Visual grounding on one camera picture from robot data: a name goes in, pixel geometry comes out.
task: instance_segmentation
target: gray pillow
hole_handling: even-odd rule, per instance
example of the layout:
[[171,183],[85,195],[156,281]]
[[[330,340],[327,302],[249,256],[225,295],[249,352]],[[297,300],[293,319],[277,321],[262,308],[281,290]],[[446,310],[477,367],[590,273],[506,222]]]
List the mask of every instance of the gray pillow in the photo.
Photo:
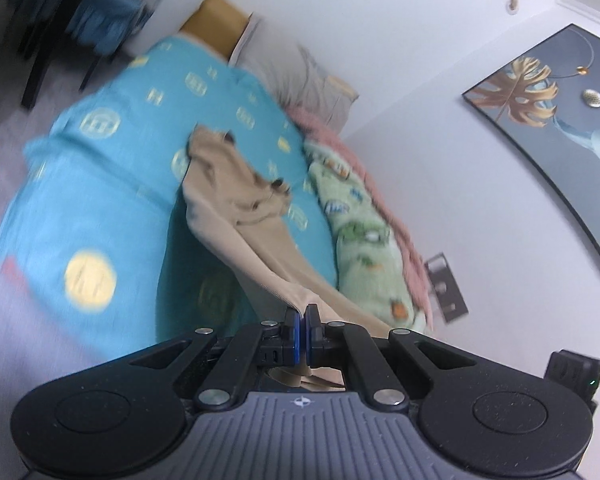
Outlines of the gray pillow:
[[358,93],[330,75],[305,47],[269,20],[252,14],[229,59],[255,75],[280,106],[301,106],[340,133]]

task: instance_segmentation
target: blue blanket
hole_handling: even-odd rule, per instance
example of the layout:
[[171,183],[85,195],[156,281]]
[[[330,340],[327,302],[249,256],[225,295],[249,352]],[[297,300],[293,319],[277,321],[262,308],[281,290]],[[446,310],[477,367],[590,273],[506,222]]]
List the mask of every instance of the blue blanket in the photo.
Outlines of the blue blanket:
[[167,38],[27,146],[29,179],[0,228],[0,259],[14,256],[53,319],[107,359],[197,326],[228,334],[255,320],[176,200],[197,123],[231,130],[259,173],[291,184],[290,233],[336,285],[300,133],[256,78]]

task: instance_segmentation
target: beige pants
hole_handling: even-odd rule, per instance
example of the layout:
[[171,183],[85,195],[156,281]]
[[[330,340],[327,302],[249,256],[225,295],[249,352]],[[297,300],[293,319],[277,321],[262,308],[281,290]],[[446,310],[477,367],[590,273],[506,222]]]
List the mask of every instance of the beige pants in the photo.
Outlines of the beige pants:
[[[204,126],[192,133],[189,156],[182,183],[189,227],[233,269],[261,319],[280,320],[289,306],[304,314],[316,303],[323,322],[344,320],[372,336],[387,336],[388,325],[340,294],[296,249],[282,219],[291,200],[284,182],[262,178],[237,151],[231,134]],[[304,367],[302,373],[310,370]]]

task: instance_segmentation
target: gray ribbed panel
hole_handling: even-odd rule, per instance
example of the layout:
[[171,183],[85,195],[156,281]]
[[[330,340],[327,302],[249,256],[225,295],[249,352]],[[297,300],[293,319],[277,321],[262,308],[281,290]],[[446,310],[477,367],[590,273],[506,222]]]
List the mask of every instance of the gray ribbed panel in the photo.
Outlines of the gray ribbed panel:
[[[378,413],[356,393],[252,392],[205,414],[169,457],[129,480],[479,480],[434,454],[404,415]],[[33,479],[42,480],[34,475]],[[559,480],[576,480],[574,473]]]

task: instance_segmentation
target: golden leaf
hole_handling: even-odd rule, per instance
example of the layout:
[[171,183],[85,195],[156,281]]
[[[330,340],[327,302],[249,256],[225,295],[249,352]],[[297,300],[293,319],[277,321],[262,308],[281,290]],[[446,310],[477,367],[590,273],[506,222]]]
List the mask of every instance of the golden leaf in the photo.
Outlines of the golden leaf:
[[[558,94],[555,82],[548,84],[546,78],[551,74],[551,69],[545,65],[540,70],[540,61],[533,57],[519,57],[510,66],[510,70],[503,68],[488,78],[484,83],[494,88],[477,86],[471,92],[482,97],[470,98],[480,108],[500,108],[495,119],[500,119],[505,110],[509,111],[509,119],[518,124],[545,126],[546,120],[555,115],[556,107],[540,107],[538,103],[549,101]],[[545,88],[530,89],[530,86],[544,82]]]

